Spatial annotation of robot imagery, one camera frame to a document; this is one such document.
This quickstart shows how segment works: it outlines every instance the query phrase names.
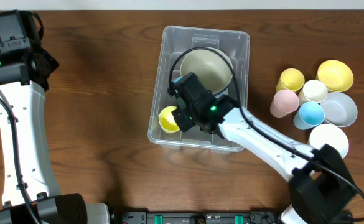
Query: white wall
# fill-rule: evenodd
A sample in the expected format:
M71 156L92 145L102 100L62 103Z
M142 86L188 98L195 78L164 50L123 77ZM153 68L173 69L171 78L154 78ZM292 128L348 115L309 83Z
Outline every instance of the white wall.
M0 0L10 9L364 9L364 0Z

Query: wood grain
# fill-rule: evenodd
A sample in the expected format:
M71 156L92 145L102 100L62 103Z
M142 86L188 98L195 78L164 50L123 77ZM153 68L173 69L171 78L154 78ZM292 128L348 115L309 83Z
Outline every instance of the wood grain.
M345 160L364 190L364 11L42 11L44 48L60 67L49 78L45 123L63 194L117 209L249 210L289 204L285 181L245 150L163 149L147 138L163 29L168 25L242 30L251 37L248 108L280 132L305 142L292 115L269 106L280 73L306 80L327 59L350 66L347 91L358 119L346 132ZM4 182L0 138L0 209ZM348 206L364 215L357 197Z

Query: blue cup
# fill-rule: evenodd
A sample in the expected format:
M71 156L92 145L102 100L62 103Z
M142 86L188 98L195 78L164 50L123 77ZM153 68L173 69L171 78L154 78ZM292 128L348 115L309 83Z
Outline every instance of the blue cup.
M323 123L324 118L324 110L319 104L307 102L304 103L295 114L294 124L295 127L306 130Z

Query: yellow cup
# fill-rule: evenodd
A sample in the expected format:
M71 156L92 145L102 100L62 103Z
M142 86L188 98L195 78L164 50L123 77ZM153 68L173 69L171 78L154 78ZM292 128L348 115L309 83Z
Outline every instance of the yellow cup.
M158 122L162 130L169 134L175 133L180 130L174 120L174 116L171 113L175 109L176 106L167 106L159 113L158 116Z
M343 92L352 87L353 72L343 62L328 60L320 65L316 79L324 83L331 92Z
M305 77L302 72L295 68L288 68L282 72L276 86L276 92L280 90L291 90L296 92L305 84Z

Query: gray plastic bin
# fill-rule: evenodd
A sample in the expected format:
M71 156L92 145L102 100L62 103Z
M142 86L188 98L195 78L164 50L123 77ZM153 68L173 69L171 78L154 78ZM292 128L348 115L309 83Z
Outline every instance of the gray plastic bin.
M201 29L192 27L169 26L162 34L161 52L157 70L156 87L152 100L151 116L148 136L151 142L163 147L179 148L204 147L219 152L237 152L243 150L239 144L230 142L215 134L208 134L194 127L183 133L178 131L173 134L163 132L158 122L158 115L166 106L176 106L175 97L167 94L168 75L176 58L192 47L213 47L221 50L230 58L235 70L237 82L240 85L241 100L247 105L248 91L248 59L250 56L250 37L246 32ZM178 62L172 74L172 80L180 76L180 63ZM235 87L230 82L225 94L236 98Z

